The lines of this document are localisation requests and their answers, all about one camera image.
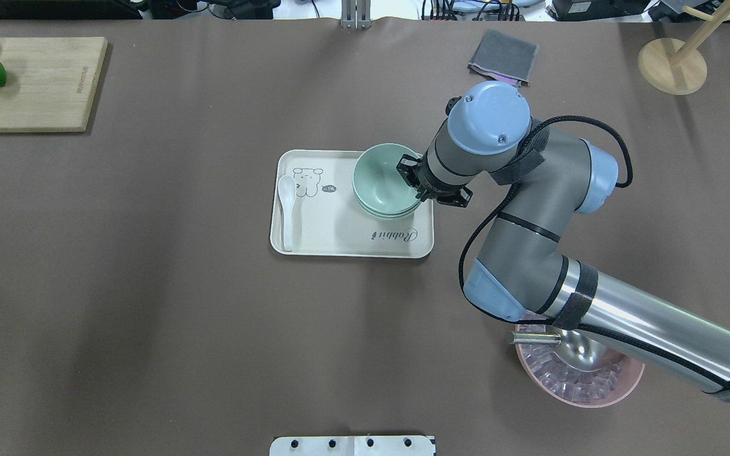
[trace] table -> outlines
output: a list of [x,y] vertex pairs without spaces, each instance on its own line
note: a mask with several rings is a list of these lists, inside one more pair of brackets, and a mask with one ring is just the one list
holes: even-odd
[[424,150],[498,28],[541,46],[522,89],[536,116],[598,118],[631,147],[634,184],[576,217],[562,252],[730,327],[730,25],[691,96],[636,63],[695,26],[0,22],[110,41],[87,132],[0,135],[0,454],[255,455],[364,433],[432,434],[446,455],[730,453],[730,406],[657,367],[601,410],[529,380],[509,326],[458,289],[461,246],[504,194],[487,176],[466,210],[435,209],[422,260],[267,242],[282,153]]

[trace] blue joint cap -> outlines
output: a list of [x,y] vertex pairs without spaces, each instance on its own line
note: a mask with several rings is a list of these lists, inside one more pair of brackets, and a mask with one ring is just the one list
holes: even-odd
[[476,308],[493,317],[518,321],[525,314],[525,308],[501,284],[486,266],[475,260],[464,283],[464,295]]
[[458,147],[494,155],[515,147],[528,132],[531,111],[518,89],[501,81],[472,87],[452,107],[447,130]]
[[587,186],[587,194],[577,213],[592,213],[602,207],[616,188],[618,180],[618,163],[612,155],[583,139],[591,151],[591,181]]

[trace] white spoon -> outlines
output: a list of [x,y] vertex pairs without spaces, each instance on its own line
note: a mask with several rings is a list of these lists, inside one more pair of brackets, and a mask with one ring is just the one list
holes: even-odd
[[285,175],[278,179],[278,199],[283,210],[283,250],[292,251],[292,208],[297,197],[295,178]]

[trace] bear cartoon print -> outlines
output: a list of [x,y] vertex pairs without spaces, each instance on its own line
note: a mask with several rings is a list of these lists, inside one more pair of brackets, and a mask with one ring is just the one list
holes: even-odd
[[294,168],[295,182],[298,184],[298,196],[315,196],[319,189],[319,180],[322,177],[321,168]]

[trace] tray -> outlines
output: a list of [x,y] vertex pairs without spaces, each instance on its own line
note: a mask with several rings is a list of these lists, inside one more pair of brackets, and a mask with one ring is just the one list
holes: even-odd
[[[290,150],[278,161],[269,243],[284,255],[323,257],[421,258],[432,251],[432,201],[397,220],[367,214],[354,196],[351,175],[362,152]],[[293,211],[292,251],[283,249],[283,211],[278,179],[291,174],[298,181]]]

